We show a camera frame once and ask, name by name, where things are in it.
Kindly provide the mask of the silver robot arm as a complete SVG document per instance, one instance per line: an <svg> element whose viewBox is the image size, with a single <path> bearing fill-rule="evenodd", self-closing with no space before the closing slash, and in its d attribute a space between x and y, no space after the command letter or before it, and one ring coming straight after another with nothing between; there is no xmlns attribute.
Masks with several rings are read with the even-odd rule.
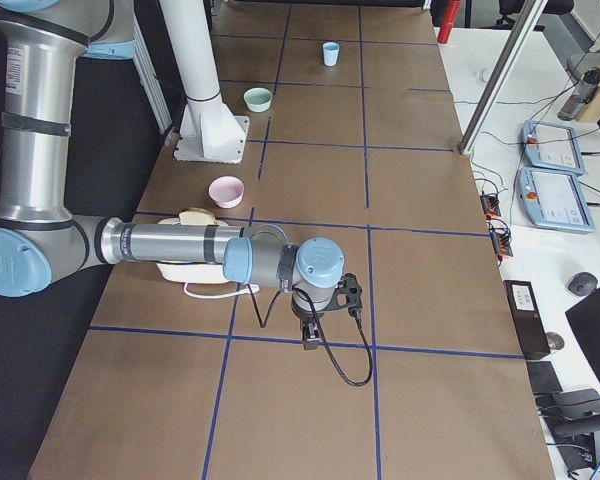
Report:
<svg viewBox="0 0 600 480"><path fill-rule="evenodd" d="M29 295L100 264L216 264L229 281L290 293L304 348L325 343L321 315L338 308L345 284L344 255L332 240L294 245L269 225L135 224L65 207L76 62L132 57L132 2L0 1L0 30L8 46L0 295Z"/></svg>

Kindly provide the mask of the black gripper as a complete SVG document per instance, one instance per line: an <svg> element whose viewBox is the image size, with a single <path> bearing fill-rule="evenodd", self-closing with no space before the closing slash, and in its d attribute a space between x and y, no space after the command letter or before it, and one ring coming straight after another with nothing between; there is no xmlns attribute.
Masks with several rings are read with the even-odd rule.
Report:
<svg viewBox="0 0 600 480"><path fill-rule="evenodd" d="M322 340L322 335L309 304L299 296L292 295L292 312L299 319L302 332L302 345L305 351L316 350Z"/></svg>

